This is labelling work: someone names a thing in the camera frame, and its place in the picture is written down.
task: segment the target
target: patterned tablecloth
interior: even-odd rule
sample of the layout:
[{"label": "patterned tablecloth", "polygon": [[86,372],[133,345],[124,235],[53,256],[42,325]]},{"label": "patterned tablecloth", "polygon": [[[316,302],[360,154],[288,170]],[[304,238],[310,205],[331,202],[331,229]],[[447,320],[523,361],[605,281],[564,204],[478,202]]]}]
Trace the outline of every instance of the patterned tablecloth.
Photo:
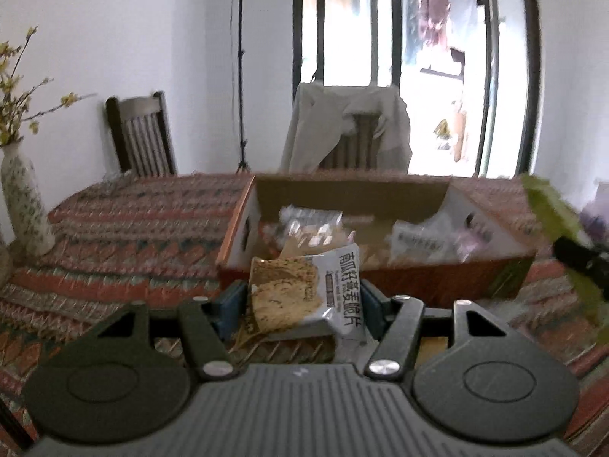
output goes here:
[{"label": "patterned tablecloth", "polygon": [[[215,258],[248,176],[194,175],[100,184],[51,211],[57,244],[16,269],[0,292],[0,397],[35,435],[21,388],[35,366],[125,302],[172,307],[218,293]],[[518,180],[455,179],[487,211],[537,242],[514,301],[486,304],[567,363],[580,404],[566,438],[581,455],[609,456],[609,346],[594,345],[562,267]],[[0,433],[0,457],[14,455]]]}]

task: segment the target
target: chair backrest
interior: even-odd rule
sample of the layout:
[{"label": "chair backrest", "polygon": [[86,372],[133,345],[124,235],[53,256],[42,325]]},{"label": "chair backrest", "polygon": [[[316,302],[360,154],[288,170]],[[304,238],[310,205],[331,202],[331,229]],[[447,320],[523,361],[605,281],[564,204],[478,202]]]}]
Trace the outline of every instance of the chair backrest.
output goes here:
[{"label": "chair backrest", "polygon": [[339,143],[319,164],[319,168],[331,169],[376,169],[376,156],[381,138],[374,138],[379,115],[355,115],[356,133],[341,136]]},{"label": "chair backrest", "polygon": [[121,171],[132,169],[140,177],[175,174],[163,91],[149,98],[109,98],[106,112]]}]

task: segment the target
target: cardboard box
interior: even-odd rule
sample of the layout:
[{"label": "cardboard box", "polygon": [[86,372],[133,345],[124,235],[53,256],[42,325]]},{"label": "cardboard box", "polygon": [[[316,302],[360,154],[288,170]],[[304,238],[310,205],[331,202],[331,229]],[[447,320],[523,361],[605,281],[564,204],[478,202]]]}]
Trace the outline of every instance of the cardboard box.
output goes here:
[{"label": "cardboard box", "polygon": [[452,307],[457,299],[515,297],[535,257],[535,249],[486,214],[446,179],[380,174],[257,175],[246,187],[217,258],[223,288],[249,278],[260,249],[260,222],[277,222],[283,206],[341,210],[344,216],[374,216],[372,226],[356,229],[356,243],[378,242],[397,219],[419,224],[442,206],[455,226],[466,220],[486,233],[483,256],[461,264],[412,264],[363,270],[388,296],[407,294],[430,307]]}]

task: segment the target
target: cracker package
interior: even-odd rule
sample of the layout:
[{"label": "cracker package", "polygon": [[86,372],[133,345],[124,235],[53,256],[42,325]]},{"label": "cracker package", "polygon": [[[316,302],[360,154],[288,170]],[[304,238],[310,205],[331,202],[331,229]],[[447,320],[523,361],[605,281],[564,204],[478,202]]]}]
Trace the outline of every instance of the cracker package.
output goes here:
[{"label": "cracker package", "polygon": [[279,257],[313,256],[353,243],[342,227],[292,225]]},{"label": "cracker package", "polygon": [[254,259],[250,287],[249,335],[364,337],[355,244],[316,256]]},{"label": "cracker package", "polygon": [[396,221],[391,234],[391,263],[438,263],[455,259],[450,235],[424,225]]}]

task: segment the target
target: window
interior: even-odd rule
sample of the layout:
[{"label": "window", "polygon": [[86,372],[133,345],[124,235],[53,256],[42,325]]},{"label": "window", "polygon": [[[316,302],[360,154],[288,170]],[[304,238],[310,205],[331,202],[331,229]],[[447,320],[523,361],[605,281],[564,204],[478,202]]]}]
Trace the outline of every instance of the window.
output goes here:
[{"label": "window", "polygon": [[422,0],[294,0],[293,92],[313,80],[394,85],[410,115],[410,172],[527,171],[540,87],[537,0],[449,1],[436,34],[422,25]]}]

